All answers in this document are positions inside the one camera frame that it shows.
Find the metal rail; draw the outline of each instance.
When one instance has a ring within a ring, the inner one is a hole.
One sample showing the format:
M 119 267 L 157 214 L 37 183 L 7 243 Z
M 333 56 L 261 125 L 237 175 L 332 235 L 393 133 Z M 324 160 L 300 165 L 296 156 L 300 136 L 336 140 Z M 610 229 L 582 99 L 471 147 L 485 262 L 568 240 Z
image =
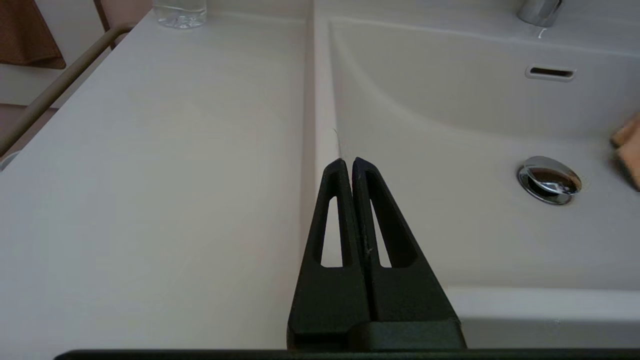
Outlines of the metal rail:
M 135 24 L 115 26 L 104 33 L 87 51 L 74 61 L 57 79 L 51 83 L 20 115 L 18 121 L 5 134 L 0 134 L 0 158 L 24 133 L 58 100 L 69 86 L 107 49 L 120 35 L 133 29 Z

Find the towel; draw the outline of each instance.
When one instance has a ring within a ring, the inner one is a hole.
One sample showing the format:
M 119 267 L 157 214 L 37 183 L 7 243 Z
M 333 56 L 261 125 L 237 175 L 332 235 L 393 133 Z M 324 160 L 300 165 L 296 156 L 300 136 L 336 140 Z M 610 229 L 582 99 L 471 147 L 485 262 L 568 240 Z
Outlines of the towel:
M 67 67 L 35 0 L 0 0 L 0 63 Z
M 640 192 L 640 113 L 611 137 L 611 143 L 617 147 L 622 171 Z

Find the sink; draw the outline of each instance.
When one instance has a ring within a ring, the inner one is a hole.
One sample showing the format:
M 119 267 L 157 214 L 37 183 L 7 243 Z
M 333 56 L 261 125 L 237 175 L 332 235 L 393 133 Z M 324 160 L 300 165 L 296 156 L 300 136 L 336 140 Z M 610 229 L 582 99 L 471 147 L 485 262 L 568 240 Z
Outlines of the sink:
M 314 5 L 316 185 L 338 157 L 379 168 L 471 347 L 636 347 L 640 198 L 608 138 L 640 110 L 639 49 L 571 42 L 511 9 L 380 3 Z M 520 186 L 539 155 L 580 177 L 571 203 Z M 338 233 L 328 222 L 329 263 Z

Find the sink drain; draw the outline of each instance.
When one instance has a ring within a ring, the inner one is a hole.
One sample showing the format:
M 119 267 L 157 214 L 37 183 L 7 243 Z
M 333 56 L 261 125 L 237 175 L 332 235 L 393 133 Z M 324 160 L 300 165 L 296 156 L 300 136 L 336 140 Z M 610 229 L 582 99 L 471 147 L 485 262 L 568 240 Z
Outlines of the sink drain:
M 518 171 L 518 180 L 533 197 L 553 205 L 569 203 L 582 189 L 573 170 L 546 156 L 527 159 Z

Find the faucet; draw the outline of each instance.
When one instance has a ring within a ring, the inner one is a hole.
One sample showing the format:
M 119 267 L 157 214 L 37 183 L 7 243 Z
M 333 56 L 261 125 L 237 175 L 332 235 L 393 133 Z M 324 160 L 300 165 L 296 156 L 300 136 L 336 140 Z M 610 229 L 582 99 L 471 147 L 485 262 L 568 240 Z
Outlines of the faucet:
M 525 0 L 518 11 L 518 18 L 535 26 L 548 28 L 554 24 L 563 0 Z

